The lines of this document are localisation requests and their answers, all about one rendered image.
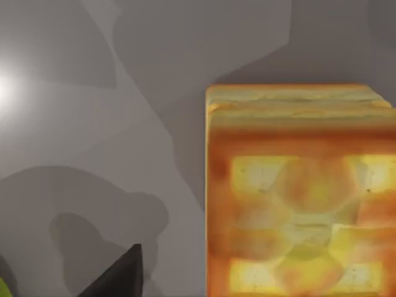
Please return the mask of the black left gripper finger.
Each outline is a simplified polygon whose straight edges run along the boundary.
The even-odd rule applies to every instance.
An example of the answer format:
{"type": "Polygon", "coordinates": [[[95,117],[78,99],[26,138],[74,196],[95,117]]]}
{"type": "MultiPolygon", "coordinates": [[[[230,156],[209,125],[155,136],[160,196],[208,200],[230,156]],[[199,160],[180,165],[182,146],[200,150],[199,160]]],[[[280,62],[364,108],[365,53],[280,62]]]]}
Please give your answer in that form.
{"type": "Polygon", "coordinates": [[[142,245],[134,244],[77,297],[142,297],[142,245]]]}

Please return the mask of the green object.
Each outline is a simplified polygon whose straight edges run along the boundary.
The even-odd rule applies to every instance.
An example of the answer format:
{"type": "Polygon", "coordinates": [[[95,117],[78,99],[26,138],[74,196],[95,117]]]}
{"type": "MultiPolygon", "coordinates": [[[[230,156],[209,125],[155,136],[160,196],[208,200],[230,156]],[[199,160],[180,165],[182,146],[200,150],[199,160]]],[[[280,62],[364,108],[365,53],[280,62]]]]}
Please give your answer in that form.
{"type": "Polygon", "coordinates": [[[0,297],[13,297],[9,287],[0,277],[0,297]]]}

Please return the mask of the orange toasted bread loaf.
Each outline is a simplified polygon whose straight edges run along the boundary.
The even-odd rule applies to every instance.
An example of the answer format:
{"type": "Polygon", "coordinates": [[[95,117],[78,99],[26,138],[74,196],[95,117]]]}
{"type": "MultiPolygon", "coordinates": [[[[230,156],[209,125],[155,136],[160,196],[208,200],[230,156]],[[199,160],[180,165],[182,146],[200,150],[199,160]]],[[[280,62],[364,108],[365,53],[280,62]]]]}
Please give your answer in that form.
{"type": "Polygon", "coordinates": [[[205,102],[207,297],[396,297],[396,106],[359,84],[205,102]]]}

